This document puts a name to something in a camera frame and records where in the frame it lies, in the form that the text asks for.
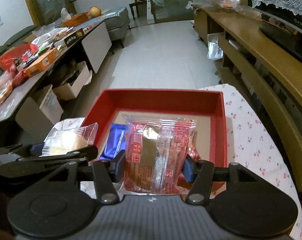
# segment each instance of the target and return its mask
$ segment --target snack box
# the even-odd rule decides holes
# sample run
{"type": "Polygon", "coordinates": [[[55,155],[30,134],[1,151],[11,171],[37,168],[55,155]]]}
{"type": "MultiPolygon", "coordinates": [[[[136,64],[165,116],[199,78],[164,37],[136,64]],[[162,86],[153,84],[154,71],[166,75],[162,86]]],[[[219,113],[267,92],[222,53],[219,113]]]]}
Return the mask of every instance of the snack box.
{"type": "Polygon", "coordinates": [[[56,48],[48,50],[25,69],[26,74],[32,77],[44,71],[57,57],[59,57],[59,51],[56,48]]]}
{"type": "Polygon", "coordinates": [[[74,32],[71,32],[67,36],[64,36],[61,40],[57,41],[54,46],[59,49],[65,49],[67,47],[70,47],[72,44],[74,44],[78,39],[84,36],[83,29],[80,28],[74,32]]]}

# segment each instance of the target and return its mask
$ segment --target tablecloth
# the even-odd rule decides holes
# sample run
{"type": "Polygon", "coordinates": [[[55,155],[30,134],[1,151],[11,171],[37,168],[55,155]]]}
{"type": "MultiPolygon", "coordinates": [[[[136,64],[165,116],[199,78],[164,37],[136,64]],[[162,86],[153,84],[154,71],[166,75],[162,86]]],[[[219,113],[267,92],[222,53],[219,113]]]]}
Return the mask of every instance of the tablecloth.
{"type": "Polygon", "coordinates": [[[302,240],[302,209],[297,191],[288,168],[265,127],[235,87],[224,84],[203,90],[223,92],[228,162],[240,163],[296,202],[298,217],[290,236],[295,240],[302,240]]]}
{"type": "Polygon", "coordinates": [[[96,26],[99,22],[104,21],[105,19],[113,18],[113,17],[119,17],[120,13],[125,9],[125,7],[117,7],[112,10],[109,10],[105,12],[103,15],[93,18],[79,26],[77,28],[86,28],[88,26],[96,26]]]}

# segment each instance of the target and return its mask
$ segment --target white box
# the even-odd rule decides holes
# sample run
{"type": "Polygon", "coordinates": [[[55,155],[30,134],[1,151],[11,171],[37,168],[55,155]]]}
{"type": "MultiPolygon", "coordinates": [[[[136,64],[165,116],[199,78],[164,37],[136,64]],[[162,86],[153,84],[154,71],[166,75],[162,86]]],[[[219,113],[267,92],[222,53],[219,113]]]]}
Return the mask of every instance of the white box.
{"type": "Polygon", "coordinates": [[[77,68],[79,68],[81,72],[72,84],[67,83],[53,89],[53,92],[56,94],[58,100],[70,100],[76,98],[86,83],[88,77],[90,76],[87,64],[85,61],[80,62],[77,64],[77,68]]]}
{"type": "Polygon", "coordinates": [[[53,125],[60,121],[62,113],[49,85],[26,99],[16,115],[16,122],[33,138],[43,141],[53,125]]]}

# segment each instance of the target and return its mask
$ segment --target tile floor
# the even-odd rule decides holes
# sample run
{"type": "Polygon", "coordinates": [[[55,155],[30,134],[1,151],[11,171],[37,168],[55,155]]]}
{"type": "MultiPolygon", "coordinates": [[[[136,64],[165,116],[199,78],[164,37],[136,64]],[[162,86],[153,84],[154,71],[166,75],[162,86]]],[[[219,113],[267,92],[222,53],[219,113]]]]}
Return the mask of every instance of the tile floor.
{"type": "Polygon", "coordinates": [[[136,27],[124,49],[110,53],[77,98],[71,117],[86,116],[105,88],[198,89],[217,85],[207,47],[198,41],[190,21],[136,27]]]}

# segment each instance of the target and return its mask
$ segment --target clear plastic bag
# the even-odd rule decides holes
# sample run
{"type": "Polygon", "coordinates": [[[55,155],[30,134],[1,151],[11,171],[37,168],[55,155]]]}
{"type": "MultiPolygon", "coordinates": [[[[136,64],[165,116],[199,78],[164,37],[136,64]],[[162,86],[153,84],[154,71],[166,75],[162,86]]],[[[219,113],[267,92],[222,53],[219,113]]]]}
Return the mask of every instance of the clear plastic bag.
{"type": "Polygon", "coordinates": [[[196,121],[123,117],[126,120],[125,189],[137,193],[179,194],[176,183],[196,121]]]}
{"type": "Polygon", "coordinates": [[[0,76],[0,106],[12,92],[12,77],[8,70],[0,76]]]}
{"type": "Polygon", "coordinates": [[[207,43],[209,51],[207,53],[208,59],[221,59],[223,58],[223,50],[219,47],[218,44],[218,38],[219,35],[222,35],[223,33],[212,33],[207,35],[207,43]]]}
{"type": "Polygon", "coordinates": [[[93,145],[97,130],[97,123],[68,130],[53,128],[45,140],[42,156],[62,155],[69,151],[93,145]]]}

